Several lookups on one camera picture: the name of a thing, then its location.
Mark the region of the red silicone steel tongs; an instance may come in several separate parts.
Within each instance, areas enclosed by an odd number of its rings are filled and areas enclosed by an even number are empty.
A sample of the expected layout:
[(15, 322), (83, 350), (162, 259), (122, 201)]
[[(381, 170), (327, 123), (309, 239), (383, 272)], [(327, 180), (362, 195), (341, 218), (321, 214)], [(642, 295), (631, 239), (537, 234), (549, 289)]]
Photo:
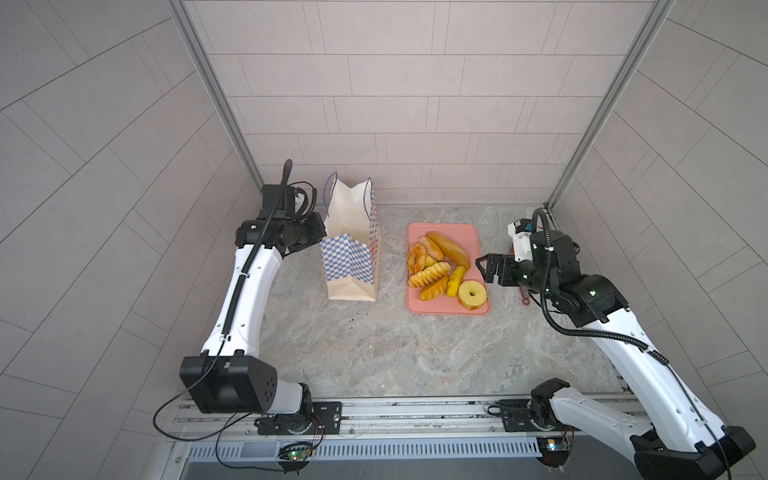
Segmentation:
[(514, 260), (517, 264), (522, 264), (522, 267), (518, 267), (518, 278), (520, 280), (518, 287), (520, 289), (522, 303), (526, 306), (529, 306), (531, 304), (529, 287), (531, 274), (529, 273), (530, 266), (528, 265), (528, 262), (532, 261), (532, 255), (527, 251), (523, 251), (522, 254), (519, 255), (516, 250), (516, 244), (512, 245), (510, 253), (514, 257)]

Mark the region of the yellow ring donut bread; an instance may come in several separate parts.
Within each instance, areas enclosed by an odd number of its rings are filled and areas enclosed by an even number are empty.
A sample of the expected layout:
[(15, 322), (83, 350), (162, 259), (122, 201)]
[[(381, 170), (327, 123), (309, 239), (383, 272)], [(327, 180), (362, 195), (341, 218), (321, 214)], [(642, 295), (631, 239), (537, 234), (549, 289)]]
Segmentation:
[(477, 310), (486, 304), (488, 294), (485, 286), (481, 282), (469, 280), (461, 283), (458, 289), (457, 298), (463, 308), (467, 310)]

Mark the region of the yellow oblong bread roll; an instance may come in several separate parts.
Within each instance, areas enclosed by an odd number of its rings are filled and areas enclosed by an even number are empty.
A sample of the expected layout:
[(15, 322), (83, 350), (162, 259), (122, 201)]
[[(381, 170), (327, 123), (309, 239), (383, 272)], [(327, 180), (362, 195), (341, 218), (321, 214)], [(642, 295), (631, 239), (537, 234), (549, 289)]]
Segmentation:
[(463, 265), (458, 265), (456, 267), (456, 269), (450, 275), (447, 283), (447, 289), (446, 289), (447, 296), (456, 297), (458, 295), (459, 288), (463, 281), (465, 273), (466, 273), (466, 268)]

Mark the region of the blue checkered paper bag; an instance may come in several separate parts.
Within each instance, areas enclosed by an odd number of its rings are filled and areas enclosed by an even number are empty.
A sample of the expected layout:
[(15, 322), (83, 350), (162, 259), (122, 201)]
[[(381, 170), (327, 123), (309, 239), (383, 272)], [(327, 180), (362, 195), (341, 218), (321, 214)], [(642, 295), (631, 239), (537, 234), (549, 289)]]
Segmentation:
[(376, 301), (381, 229), (373, 181), (349, 187), (333, 173), (326, 180), (323, 202), (327, 217), (321, 254), (328, 298)]

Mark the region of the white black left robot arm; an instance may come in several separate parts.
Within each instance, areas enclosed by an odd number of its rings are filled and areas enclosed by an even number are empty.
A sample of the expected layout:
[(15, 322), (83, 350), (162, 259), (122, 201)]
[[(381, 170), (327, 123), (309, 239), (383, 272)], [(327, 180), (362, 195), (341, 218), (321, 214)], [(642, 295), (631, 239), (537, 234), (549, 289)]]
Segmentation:
[(262, 433), (306, 432), (313, 424), (309, 387), (278, 378), (259, 359), (260, 332), (273, 280), (285, 256), (320, 243), (319, 213), (272, 220), (261, 213), (238, 227), (225, 302), (202, 352), (183, 359), (180, 379), (204, 414), (262, 414)]

